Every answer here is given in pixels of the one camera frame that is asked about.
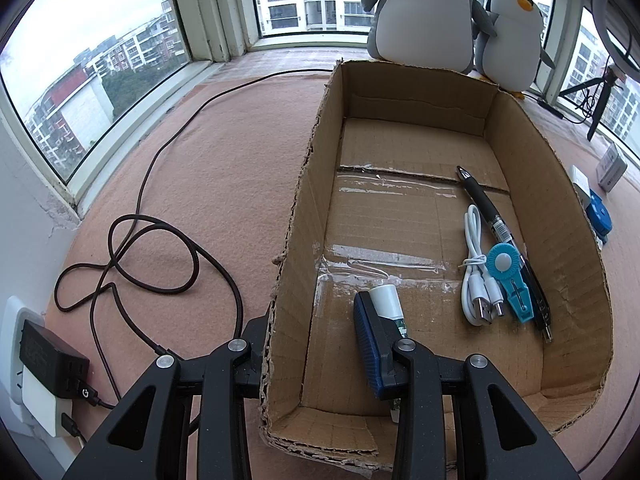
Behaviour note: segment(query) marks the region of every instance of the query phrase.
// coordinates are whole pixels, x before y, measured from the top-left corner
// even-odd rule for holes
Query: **penguin beak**
[[[531,12],[533,10],[533,5],[531,5],[529,0],[518,0],[518,5],[527,12]]]

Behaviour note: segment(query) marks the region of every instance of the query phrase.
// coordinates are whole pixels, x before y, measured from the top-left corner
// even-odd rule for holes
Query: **tripod stand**
[[[616,75],[615,70],[613,70],[613,65],[609,65],[604,69],[604,74],[601,77],[589,79],[588,81],[577,84],[576,86],[562,90],[558,94],[558,97],[566,97],[574,92],[586,90],[587,88],[597,86],[602,83],[602,92],[600,93],[600,97],[598,97],[598,102],[596,103],[593,114],[591,115],[591,126],[587,132],[587,140],[589,141],[593,138],[593,134],[595,133],[598,124],[600,124],[602,114],[604,113],[607,103],[609,102],[609,97],[611,96],[611,89],[616,85],[617,80],[618,76]]]

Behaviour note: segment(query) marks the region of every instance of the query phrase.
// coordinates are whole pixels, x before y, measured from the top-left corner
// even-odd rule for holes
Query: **cable plug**
[[[86,400],[92,406],[101,406],[103,408],[107,408],[108,410],[112,410],[114,408],[112,404],[104,402],[98,396],[98,390],[92,388],[87,383],[81,380],[78,380],[78,396],[81,399]]]
[[[482,320],[485,324],[491,324],[489,293],[484,286],[484,279],[477,267],[471,272],[468,286],[476,319]]]
[[[62,418],[60,420],[60,424],[62,425],[62,427],[66,430],[66,432],[69,435],[78,437],[83,445],[86,444],[86,439],[82,435],[82,432],[78,428],[78,425],[66,413],[62,414]]]
[[[500,285],[496,279],[489,274],[489,271],[484,268],[482,270],[482,279],[484,280],[484,286],[489,294],[489,301],[492,307],[494,307],[496,314],[500,317],[504,316],[504,310],[502,305],[504,304],[504,298],[502,297],[502,291]]]

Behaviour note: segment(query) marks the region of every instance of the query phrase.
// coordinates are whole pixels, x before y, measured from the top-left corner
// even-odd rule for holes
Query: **cardboard box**
[[[612,142],[596,166],[596,177],[599,186],[608,193],[617,184],[625,171],[626,158],[618,145]]]
[[[470,200],[484,185],[550,302],[554,342],[511,316],[473,327],[460,304]],[[484,250],[494,241],[488,229]],[[549,431],[595,402],[612,357],[604,269],[568,175],[496,86],[444,70],[338,64],[276,260],[260,397],[267,443],[314,460],[390,469],[397,427],[367,387],[353,297],[398,288],[409,336],[436,354],[487,355]],[[447,459],[455,461],[450,399]]]

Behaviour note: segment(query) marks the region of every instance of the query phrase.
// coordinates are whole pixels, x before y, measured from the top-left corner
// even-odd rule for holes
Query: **white box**
[[[626,171],[626,159],[617,144],[612,142],[596,167],[599,186],[605,192],[611,191]]]
[[[591,189],[589,187],[589,179],[575,166],[569,169],[569,178],[574,184],[575,192],[578,194],[582,208],[587,209],[591,203]]]

